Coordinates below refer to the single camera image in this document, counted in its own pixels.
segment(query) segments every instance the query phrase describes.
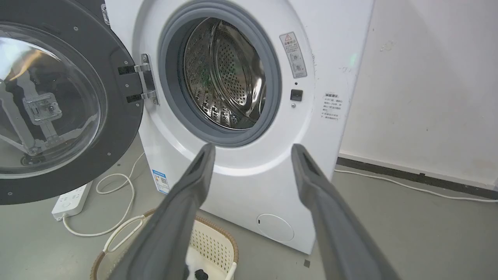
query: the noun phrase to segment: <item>white washing machine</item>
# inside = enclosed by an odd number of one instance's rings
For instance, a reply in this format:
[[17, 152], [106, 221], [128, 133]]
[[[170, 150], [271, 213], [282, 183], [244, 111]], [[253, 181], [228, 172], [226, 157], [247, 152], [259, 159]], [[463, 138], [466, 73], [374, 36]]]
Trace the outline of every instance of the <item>white washing machine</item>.
[[311, 253], [291, 146], [331, 179], [373, 0], [5, 2], [2, 204], [86, 183], [139, 127], [158, 191], [212, 142], [201, 209]]

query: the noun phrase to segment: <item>cable on floor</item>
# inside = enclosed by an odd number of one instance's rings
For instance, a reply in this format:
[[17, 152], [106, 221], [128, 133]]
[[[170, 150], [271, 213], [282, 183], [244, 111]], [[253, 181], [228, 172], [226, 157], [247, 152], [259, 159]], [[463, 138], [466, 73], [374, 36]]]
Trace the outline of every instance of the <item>cable on floor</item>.
[[[114, 173], [114, 174], [110, 174], [110, 175], [107, 175], [105, 176], [104, 178], [102, 178], [98, 183], [97, 185], [95, 186], [95, 190], [97, 191], [98, 194], [109, 194], [109, 193], [112, 193], [112, 192], [115, 192], [119, 189], [121, 189], [122, 187], [126, 186], [127, 183], [129, 183], [129, 186], [131, 187], [131, 199], [129, 201], [129, 204], [128, 204], [128, 208], [126, 209], [126, 212], [124, 213], [123, 217], [121, 218], [121, 220], [115, 225], [113, 226], [112, 228], [106, 230], [106, 231], [103, 231], [103, 232], [99, 232], [99, 233], [92, 233], [92, 234], [85, 234], [85, 233], [79, 233], [79, 232], [75, 232], [74, 230], [72, 230], [69, 225], [67, 224], [67, 216], [62, 216], [62, 222], [64, 223], [64, 226], [66, 227], [66, 229], [74, 234], [74, 235], [77, 235], [77, 236], [82, 236], [82, 237], [94, 237], [94, 236], [100, 236], [100, 235], [104, 235], [104, 234], [107, 234], [113, 230], [115, 230], [116, 228], [118, 228], [126, 219], [126, 217], [128, 216], [128, 213], [131, 209], [131, 205], [133, 204], [133, 201], [135, 200], [135, 187], [133, 186], [133, 183], [131, 182], [131, 175], [133, 174], [133, 171], [135, 170], [135, 166], [136, 166], [136, 163], [140, 160], [140, 158], [145, 154], [145, 152], [143, 152], [136, 160], [135, 160], [135, 163], [133, 164], [133, 167], [131, 168], [131, 172], [129, 173], [129, 176], [126, 176], [124, 174], [121, 174], [121, 173]], [[121, 184], [121, 186], [113, 189], [113, 190], [110, 190], [110, 191], [101, 191], [99, 190], [99, 186], [100, 186], [100, 183], [102, 183], [102, 181], [104, 181], [105, 179], [109, 178], [109, 177], [112, 177], [112, 176], [122, 176], [126, 179], [126, 181]]]
[[363, 174], [363, 173], [359, 173], [359, 172], [354, 172], [354, 171], [346, 171], [346, 170], [338, 170], [338, 169], [335, 169], [334, 171], [335, 172], [339, 172], [339, 173], [354, 174], [354, 175], [360, 175], [360, 176], [363, 176], [363, 177], [384, 180], [384, 181], [388, 181], [388, 182], [395, 183], [397, 185], [403, 186], [405, 188], [409, 188], [409, 189], [412, 189], [412, 190], [421, 191], [421, 192], [425, 192], [425, 193], [430, 193], [430, 194], [433, 194], [433, 195], [436, 195], [436, 196], [439, 196], [439, 197], [443, 197], [443, 198], [448, 198], [448, 199], [468, 200], [468, 201], [478, 201], [478, 202], [498, 202], [498, 199], [479, 199], [479, 198], [471, 198], [471, 197], [448, 196], [448, 195], [440, 194], [440, 193], [433, 192], [433, 191], [430, 191], [430, 190], [424, 190], [424, 189], [412, 187], [412, 186], [409, 186], [409, 185], [405, 185], [403, 183], [400, 183], [398, 181], [394, 181], [394, 180], [389, 179], [389, 178], [380, 177], [380, 176], [374, 176], [374, 175], [367, 175], [367, 174]]

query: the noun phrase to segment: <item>power outlet socket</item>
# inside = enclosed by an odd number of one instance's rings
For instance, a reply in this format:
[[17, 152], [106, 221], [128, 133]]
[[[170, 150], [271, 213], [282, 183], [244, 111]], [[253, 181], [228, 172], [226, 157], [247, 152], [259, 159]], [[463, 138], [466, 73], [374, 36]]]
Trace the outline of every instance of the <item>power outlet socket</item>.
[[75, 190], [59, 196], [54, 209], [52, 209], [52, 215], [55, 220], [58, 222], [62, 221], [63, 215], [66, 215], [67, 217], [74, 216], [83, 210], [83, 205], [85, 204], [85, 200], [87, 200], [88, 192], [92, 188], [92, 182], [93, 181], [90, 181]]

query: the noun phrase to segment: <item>white plastic basket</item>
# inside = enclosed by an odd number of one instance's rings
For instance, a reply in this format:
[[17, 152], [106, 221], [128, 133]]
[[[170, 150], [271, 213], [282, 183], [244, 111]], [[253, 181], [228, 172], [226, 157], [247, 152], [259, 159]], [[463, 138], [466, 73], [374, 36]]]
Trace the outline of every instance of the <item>white plastic basket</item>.
[[[109, 277], [133, 242], [134, 237], [138, 235], [141, 226], [150, 219], [154, 211], [155, 209], [127, 220], [111, 234], [104, 245], [104, 249], [94, 261], [90, 280], [106, 280]], [[111, 248], [116, 236], [133, 223], [138, 223], [138, 225], [116, 246]], [[235, 239], [229, 232], [211, 221], [197, 216], [189, 245], [203, 257], [203, 270], [209, 275], [209, 280], [234, 279], [235, 269], [239, 261], [239, 249]]]

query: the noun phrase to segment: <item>baseboard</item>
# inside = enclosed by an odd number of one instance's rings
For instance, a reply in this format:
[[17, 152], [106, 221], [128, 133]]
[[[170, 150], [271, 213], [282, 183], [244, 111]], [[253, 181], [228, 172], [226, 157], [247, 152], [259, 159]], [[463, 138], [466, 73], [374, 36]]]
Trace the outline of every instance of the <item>baseboard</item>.
[[362, 158], [342, 152], [339, 153], [337, 164], [484, 198], [498, 199], [498, 191], [491, 190], [490, 186], [483, 183]]

